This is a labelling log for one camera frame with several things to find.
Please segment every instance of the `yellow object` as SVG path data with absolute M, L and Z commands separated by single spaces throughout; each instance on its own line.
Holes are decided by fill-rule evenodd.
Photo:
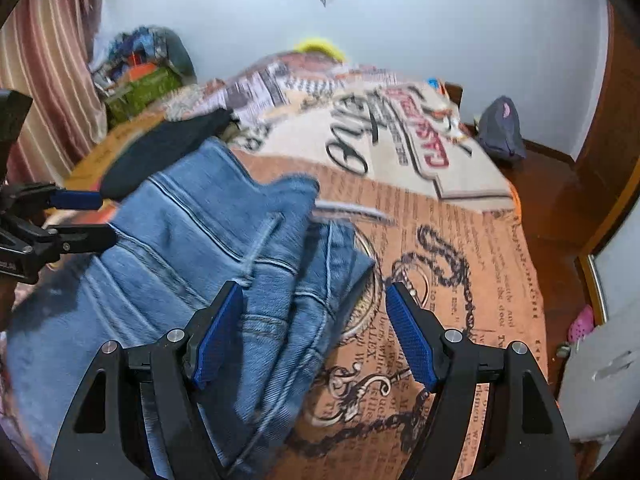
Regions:
M 336 61 L 344 63 L 346 56 L 331 42 L 321 38 L 310 38 L 297 44 L 293 50 L 297 52 L 322 52 L 333 57 Z

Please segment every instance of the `blue clamp handle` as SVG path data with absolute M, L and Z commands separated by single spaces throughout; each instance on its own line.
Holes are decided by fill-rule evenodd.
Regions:
M 215 378 L 222 366 L 243 310 L 242 287 L 233 283 L 231 291 L 198 345 L 198 360 L 191 378 L 198 389 L 203 390 Z
M 386 314 L 414 379 L 436 392 L 446 377 L 449 359 L 440 341 L 444 329 L 435 314 L 422 310 L 402 283 L 386 288 Z
M 98 210 L 102 207 L 102 197 L 97 191 L 59 189 L 51 194 L 49 204 L 56 209 Z

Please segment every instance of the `orange item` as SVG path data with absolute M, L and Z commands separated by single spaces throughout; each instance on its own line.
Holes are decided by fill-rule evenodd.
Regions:
M 147 74 L 151 74 L 156 68 L 157 67 L 154 63 L 143 63 L 142 65 L 136 65 L 129 68 L 126 76 L 129 81 L 135 81 Z
M 518 190 L 513 185 L 513 182 L 507 179 L 509 183 L 509 189 L 511 190 L 511 198 L 513 198 L 513 211 L 518 219 L 518 223 L 522 222 L 522 203 L 520 202 L 520 196 L 518 195 Z

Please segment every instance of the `pile of clothes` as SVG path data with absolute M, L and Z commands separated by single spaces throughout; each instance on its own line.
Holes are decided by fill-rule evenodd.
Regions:
M 230 478 L 259 478 L 374 263 L 354 247 L 350 222 L 316 212 L 318 192 L 304 174 L 258 184 L 217 138 L 146 179 L 112 221 L 117 245 L 68 260 L 15 312 L 7 365 L 36 461 L 49 463 L 104 341 L 154 342 L 235 280 L 246 306 L 228 357 L 197 402 Z M 38 350 L 43 341 L 46 352 Z M 154 465 L 170 478 L 154 399 L 142 394 Z
M 110 128 L 131 120 L 169 92 L 195 81 L 180 38 L 161 27 L 120 34 L 90 65 L 95 88 L 107 108 Z
M 158 66 L 168 66 L 185 83 L 195 79 L 189 54 L 174 31 L 165 27 L 139 27 L 130 34 L 117 35 L 107 47 L 99 49 L 90 70 L 98 91 L 109 96 L 118 85 Z

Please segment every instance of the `black cloth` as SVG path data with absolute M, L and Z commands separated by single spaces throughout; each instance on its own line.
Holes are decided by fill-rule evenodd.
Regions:
M 221 135 L 231 123 L 231 113 L 218 108 L 187 121 L 158 124 L 114 161 L 102 179 L 100 194 L 103 198 L 123 200 L 148 176 L 194 152 L 209 137 Z

